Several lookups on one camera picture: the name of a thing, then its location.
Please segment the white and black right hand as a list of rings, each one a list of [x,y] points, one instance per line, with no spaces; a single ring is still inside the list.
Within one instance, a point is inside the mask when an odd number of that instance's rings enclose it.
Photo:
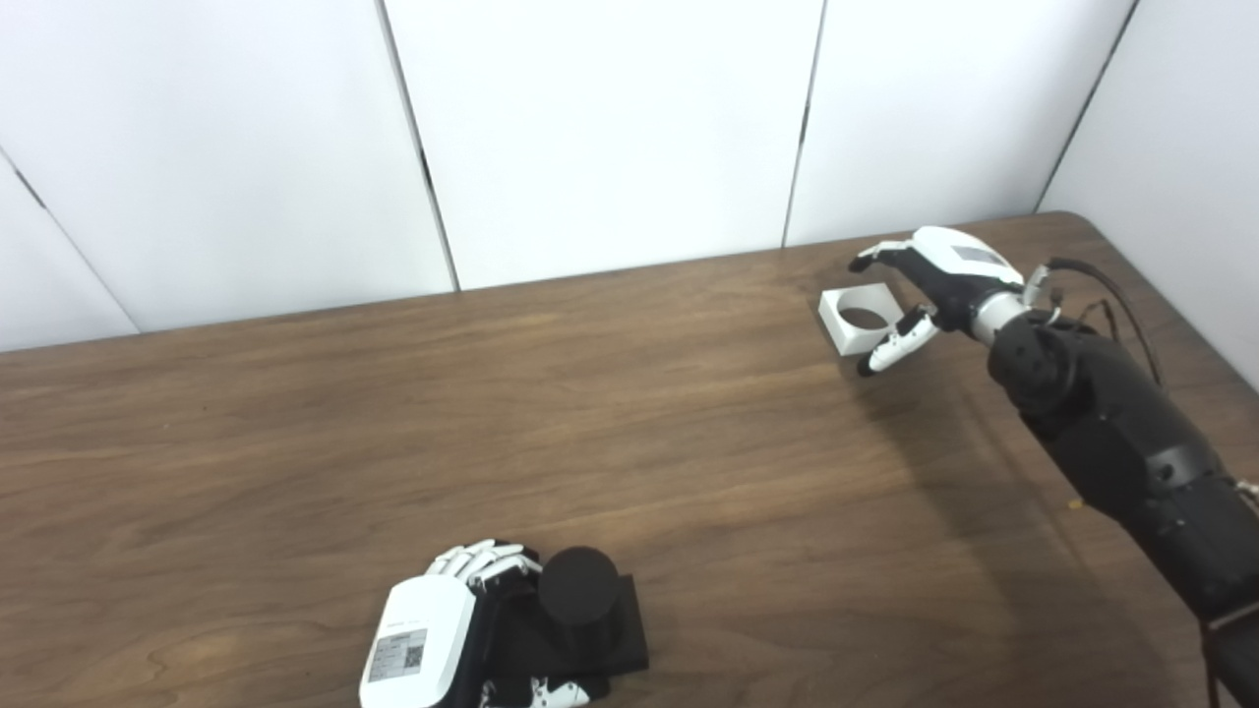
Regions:
[[[899,270],[927,301],[894,324],[859,360],[864,378],[880,375],[940,333],[962,333],[993,346],[998,331],[1030,311],[1022,273],[993,247],[962,231],[922,227],[908,239],[884,241],[849,263],[854,273],[872,265]]]

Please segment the white and black left hand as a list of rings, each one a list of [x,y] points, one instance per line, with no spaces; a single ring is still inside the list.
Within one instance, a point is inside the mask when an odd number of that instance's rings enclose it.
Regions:
[[[596,677],[504,677],[486,655],[504,597],[536,583],[531,548],[488,538],[441,552],[387,596],[358,689],[363,707],[584,707]]]

